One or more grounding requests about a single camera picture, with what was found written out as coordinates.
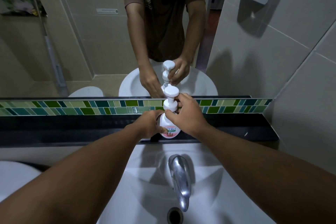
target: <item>white ceramic sink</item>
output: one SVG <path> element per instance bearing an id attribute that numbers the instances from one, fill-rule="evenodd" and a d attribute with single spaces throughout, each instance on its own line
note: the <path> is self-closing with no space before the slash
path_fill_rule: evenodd
<path id="1" fill-rule="evenodd" d="M 154 71 L 163 85 L 162 79 L 163 66 L 162 62 L 150 61 Z M 189 75 L 184 78 L 178 85 L 180 92 L 188 93 L 191 96 L 217 96 L 218 92 L 213 81 L 200 70 L 190 67 Z M 130 72 L 119 88 L 120 97 L 149 97 L 148 91 L 141 85 L 139 69 Z"/>
<path id="2" fill-rule="evenodd" d="M 168 223 L 168 211 L 179 206 L 165 175 L 173 154 L 184 156 L 191 172 L 192 193 L 183 223 L 275 223 L 202 144 L 164 144 L 136 146 L 100 224 Z"/>

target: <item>mosaic tile strip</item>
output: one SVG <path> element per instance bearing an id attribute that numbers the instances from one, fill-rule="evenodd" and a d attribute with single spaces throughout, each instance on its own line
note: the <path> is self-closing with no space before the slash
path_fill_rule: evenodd
<path id="1" fill-rule="evenodd" d="M 203 113 L 262 113 L 272 99 L 196 99 Z M 142 114 L 163 100 L 2 101 L 0 116 Z"/>

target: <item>person's left hand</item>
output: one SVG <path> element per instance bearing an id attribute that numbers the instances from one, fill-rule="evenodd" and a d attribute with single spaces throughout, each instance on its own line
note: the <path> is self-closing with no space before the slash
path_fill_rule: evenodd
<path id="1" fill-rule="evenodd" d="M 191 61 L 183 56 L 173 61 L 175 62 L 175 67 L 169 72 L 168 79 L 170 84 L 175 86 L 189 74 Z"/>
<path id="2" fill-rule="evenodd" d="M 163 113 L 163 110 L 146 111 L 130 126 L 139 133 L 140 139 L 151 138 L 157 133 L 165 134 L 167 129 L 156 124 L 157 118 Z"/>

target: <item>person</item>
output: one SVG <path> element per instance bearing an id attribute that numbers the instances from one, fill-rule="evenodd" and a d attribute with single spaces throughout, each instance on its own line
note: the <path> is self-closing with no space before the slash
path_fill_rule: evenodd
<path id="1" fill-rule="evenodd" d="M 277 223 L 336 223 L 336 176 L 296 157 L 231 136 L 205 120 L 198 103 L 177 97 L 166 116 L 204 143 L 240 188 Z M 162 110 L 69 155 L 0 203 L 0 223 L 96 223 L 141 138 L 167 131 Z"/>
<path id="2" fill-rule="evenodd" d="M 204 31 L 205 0 L 124 0 L 124 4 L 140 82 L 152 98 L 163 98 L 161 84 L 149 59 L 175 62 L 168 76 L 174 86 L 189 74 Z M 185 6 L 189 23 L 184 37 Z"/>

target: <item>pink label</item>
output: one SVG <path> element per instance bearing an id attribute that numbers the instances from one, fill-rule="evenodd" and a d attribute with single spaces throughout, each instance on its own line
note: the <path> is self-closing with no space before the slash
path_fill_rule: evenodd
<path id="1" fill-rule="evenodd" d="M 166 137 L 174 137 L 177 135 L 176 127 L 170 126 L 165 128 L 168 130 L 168 133 L 165 134 Z"/>

